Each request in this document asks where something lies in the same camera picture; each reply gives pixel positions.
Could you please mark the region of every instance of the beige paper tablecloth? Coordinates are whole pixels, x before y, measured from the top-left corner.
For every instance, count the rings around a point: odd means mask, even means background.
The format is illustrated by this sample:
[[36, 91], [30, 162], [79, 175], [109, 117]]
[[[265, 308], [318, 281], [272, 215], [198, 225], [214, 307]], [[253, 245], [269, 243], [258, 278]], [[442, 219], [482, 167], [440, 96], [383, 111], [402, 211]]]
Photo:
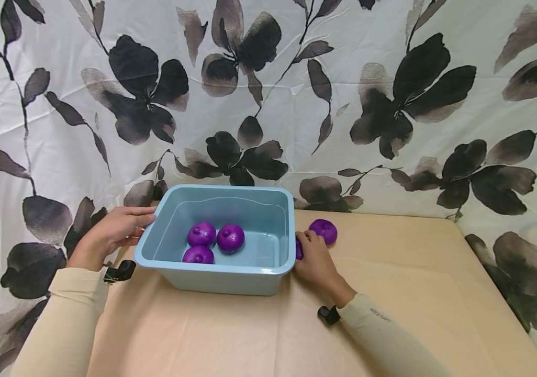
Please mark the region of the beige paper tablecloth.
[[[296, 229], [316, 218], [338, 228], [340, 273], [455, 377], [537, 377], [537, 350], [454, 223], [297, 210]], [[179, 291], [137, 267], [111, 287], [89, 376], [383, 376], [341, 324], [323, 325], [321, 305], [332, 303], [292, 275], [250, 297]]]

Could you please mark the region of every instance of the left hand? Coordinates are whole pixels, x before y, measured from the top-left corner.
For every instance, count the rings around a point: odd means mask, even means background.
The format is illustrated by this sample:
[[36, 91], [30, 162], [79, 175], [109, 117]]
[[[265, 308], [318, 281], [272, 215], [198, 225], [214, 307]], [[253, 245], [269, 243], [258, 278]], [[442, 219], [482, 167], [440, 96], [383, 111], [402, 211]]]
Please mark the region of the left hand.
[[156, 207], [115, 207], [78, 242], [67, 267], [99, 271], [118, 247], [139, 242], [145, 227], [155, 220]]

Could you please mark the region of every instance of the purple ball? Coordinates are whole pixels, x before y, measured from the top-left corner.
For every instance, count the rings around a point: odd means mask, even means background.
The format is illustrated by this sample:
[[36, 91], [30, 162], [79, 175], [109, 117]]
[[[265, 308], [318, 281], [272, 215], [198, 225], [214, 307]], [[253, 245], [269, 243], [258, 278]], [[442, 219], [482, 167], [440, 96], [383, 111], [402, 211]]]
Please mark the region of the purple ball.
[[333, 245], [338, 238], [338, 230], [329, 220], [318, 218], [312, 222], [308, 230], [314, 231], [317, 236], [323, 236], [327, 246]]
[[243, 246], [245, 234], [238, 225], [225, 225], [216, 235], [216, 243], [223, 253], [231, 254]]
[[183, 255], [184, 263], [214, 264], [214, 253], [206, 246], [197, 245], [190, 247]]
[[190, 246], [210, 247], [214, 243], [214, 239], [216, 239], [216, 228], [206, 221], [194, 225], [187, 235], [187, 243]]
[[303, 245], [300, 243], [300, 240], [296, 238], [296, 259], [300, 261], [302, 258], [304, 258]]

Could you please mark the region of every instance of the black clip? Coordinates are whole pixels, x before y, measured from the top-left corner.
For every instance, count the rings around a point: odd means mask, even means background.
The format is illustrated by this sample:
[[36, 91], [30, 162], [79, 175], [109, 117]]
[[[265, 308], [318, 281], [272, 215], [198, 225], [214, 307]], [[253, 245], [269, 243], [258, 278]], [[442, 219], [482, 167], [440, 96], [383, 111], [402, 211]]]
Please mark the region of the black clip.
[[126, 261], [122, 261], [122, 263], [119, 264], [117, 269], [109, 267], [105, 273], [105, 277], [103, 277], [103, 281], [108, 284], [112, 284], [115, 282], [123, 282], [128, 280], [132, 277], [136, 267], [137, 264], [134, 261], [126, 259]]
[[335, 305], [331, 310], [328, 309], [327, 306], [321, 306], [317, 312], [317, 315], [319, 318], [321, 318], [325, 326], [333, 326], [337, 323], [337, 321], [340, 320], [340, 314], [338, 314]]

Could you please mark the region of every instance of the hand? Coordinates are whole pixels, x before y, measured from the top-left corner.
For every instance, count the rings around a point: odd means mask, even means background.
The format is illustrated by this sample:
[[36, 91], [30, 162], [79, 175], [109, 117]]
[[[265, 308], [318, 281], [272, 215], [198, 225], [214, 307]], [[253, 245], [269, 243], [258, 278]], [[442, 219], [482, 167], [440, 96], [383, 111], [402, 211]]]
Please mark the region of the hand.
[[336, 306], [343, 308], [355, 297], [356, 291], [337, 272], [325, 240], [312, 230], [297, 231], [296, 237], [303, 246], [304, 257], [296, 260], [294, 270], [301, 278], [327, 290]]
[[155, 220], [156, 207], [115, 207], [78, 242], [67, 267], [99, 271], [118, 247], [139, 242], [145, 227]]

